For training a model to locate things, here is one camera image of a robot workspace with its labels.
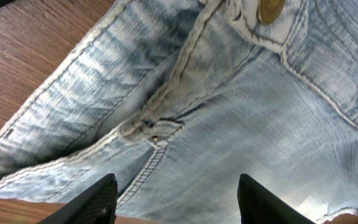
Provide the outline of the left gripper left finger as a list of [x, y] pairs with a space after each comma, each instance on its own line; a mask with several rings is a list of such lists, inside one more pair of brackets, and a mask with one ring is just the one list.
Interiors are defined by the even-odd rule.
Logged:
[[114, 224], [117, 181], [107, 174], [39, 224]]

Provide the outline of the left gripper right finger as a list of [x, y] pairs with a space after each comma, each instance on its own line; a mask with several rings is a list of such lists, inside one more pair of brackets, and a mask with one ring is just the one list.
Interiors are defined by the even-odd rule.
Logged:
[[248, 174], [241, 174], [237, 200], [242, 224], [314, 224]]

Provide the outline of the light blue denim jeans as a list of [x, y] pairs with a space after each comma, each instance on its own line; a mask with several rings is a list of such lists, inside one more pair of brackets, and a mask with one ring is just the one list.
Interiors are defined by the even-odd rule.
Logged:
[[116, 1], [0, 130], [0, 198], [237, 223], [246, 173], [358, 216], [358, 1]]

